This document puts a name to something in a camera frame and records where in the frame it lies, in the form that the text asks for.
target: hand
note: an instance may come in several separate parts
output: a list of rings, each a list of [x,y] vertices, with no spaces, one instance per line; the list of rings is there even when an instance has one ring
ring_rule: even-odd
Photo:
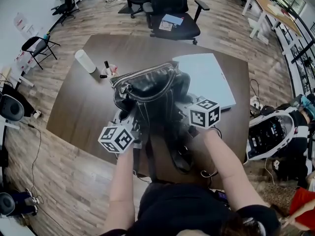
[[[286,226],[288,226],[288,224],[294,225],[295,224],[295,218],[293,218],[291,216],[285,218],[284,224],[282,225],[282,228],[285,228]]]

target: bag handle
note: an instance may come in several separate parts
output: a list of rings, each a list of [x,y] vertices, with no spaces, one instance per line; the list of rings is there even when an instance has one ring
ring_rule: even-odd
[[[140,96],[137,96],[135,95],[134,93],[132,93],[132,91],[130,91],[130,87],[131,85],[128,85],[126,87],[126,91],[127,93],[129,94],[129,96],[137,101],[141,101],[141,102],[149,102],[149,101],[154,101],[158,98],[160,98],[162,95],[164,95],[169,89],[170,87],[172,86],[172,83],[175,79],[175,71],[173,69],[170,69],[169,72],[171,73],[170,74],[170,77],[169,77],[169,80],[168,82],[166,83],[165,87],[160,91],[158,92],[157,94],[155,94],[154,96],[150,96],[150,97],[140,97]]]

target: white cylinder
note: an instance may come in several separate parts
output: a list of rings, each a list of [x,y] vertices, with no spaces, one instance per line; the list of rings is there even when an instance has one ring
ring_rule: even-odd
[[[92,60],[89,58],[85,51],[83,50],[77,51],[74,57],[89,73],[93,73],[96,70],[96,65],[94,65],[94,63],[92,62]]]

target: hair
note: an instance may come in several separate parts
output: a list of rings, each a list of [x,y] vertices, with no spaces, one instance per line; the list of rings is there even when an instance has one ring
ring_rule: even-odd
[[[261,236],[256,221],[244,224],[239,215],[231,217],[221,228],[221,236]]]

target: red object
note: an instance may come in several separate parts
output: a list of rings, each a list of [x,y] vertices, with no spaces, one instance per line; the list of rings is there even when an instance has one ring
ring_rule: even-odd
[[[315,192],[308,191],[303,188],[299,188],[292,200],[290,215],[296,212],[304,204],[315,199]],[[301,216],[298,216],[295,221],[307,226],[312,231],[315,231],[315,209],[304,212]]]

